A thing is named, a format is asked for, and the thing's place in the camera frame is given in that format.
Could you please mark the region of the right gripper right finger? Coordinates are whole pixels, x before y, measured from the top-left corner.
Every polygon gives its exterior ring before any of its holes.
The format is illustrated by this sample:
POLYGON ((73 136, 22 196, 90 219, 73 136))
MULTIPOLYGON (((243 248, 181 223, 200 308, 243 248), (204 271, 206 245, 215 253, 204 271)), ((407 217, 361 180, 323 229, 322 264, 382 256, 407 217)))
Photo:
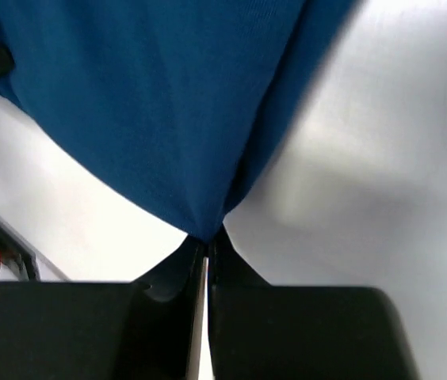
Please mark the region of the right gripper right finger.
POLYGON ((232 379, 239 340, 248 341, 246 323, 254 312, 248 302, 257 290, 271 286, 235 250, 226 231, 208 246, 208 342, 216 379, 232 379))

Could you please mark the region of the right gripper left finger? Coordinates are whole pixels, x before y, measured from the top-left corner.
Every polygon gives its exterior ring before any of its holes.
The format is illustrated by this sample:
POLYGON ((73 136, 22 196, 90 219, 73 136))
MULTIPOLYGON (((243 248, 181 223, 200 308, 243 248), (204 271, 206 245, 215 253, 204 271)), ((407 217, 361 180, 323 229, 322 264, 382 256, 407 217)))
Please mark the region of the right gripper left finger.
POLYGON ((135 379, 197 376, 204 280, 204 247, 192 237, 137 280, 135 379))

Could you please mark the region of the blue printed t shirt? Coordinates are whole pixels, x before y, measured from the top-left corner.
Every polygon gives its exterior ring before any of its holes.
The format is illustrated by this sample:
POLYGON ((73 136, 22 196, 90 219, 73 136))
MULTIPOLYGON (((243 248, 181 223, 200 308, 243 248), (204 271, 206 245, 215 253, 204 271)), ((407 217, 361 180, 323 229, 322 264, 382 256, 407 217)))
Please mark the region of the blue printed t shirt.
POLYGON ((94 176, 212 240, 354 1, 0 1, 0 95, 94 176))

